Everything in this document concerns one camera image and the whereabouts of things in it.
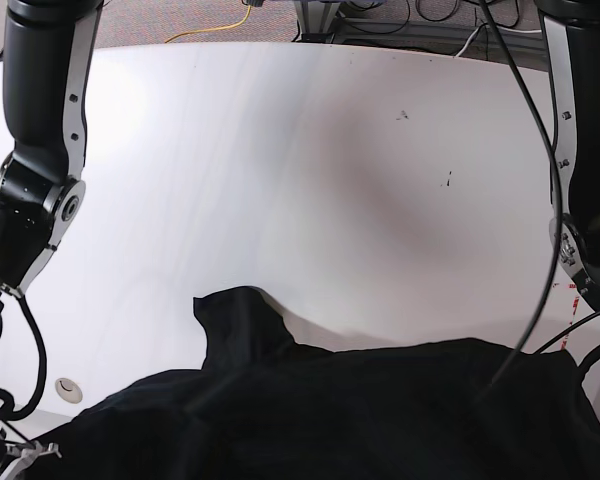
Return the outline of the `robot arm image right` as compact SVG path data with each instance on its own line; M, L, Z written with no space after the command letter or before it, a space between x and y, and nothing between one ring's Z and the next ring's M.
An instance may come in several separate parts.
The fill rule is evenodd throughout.
M600 310L600 1L536 6L553 102L560 264L586 303Z

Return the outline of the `robot arm image left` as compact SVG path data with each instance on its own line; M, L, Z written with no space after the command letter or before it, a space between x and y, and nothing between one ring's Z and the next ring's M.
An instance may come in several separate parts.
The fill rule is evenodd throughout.
M0 424L12 429L44 393L47 353L26 292L57 251L86 192L85 95L101 1L10 1L2 51L3 109L13 150L0 168L0 338L2 295L14 297L38 351L36 385L18 408L0 388ZM58 445L0 430L0 479L19 479Z

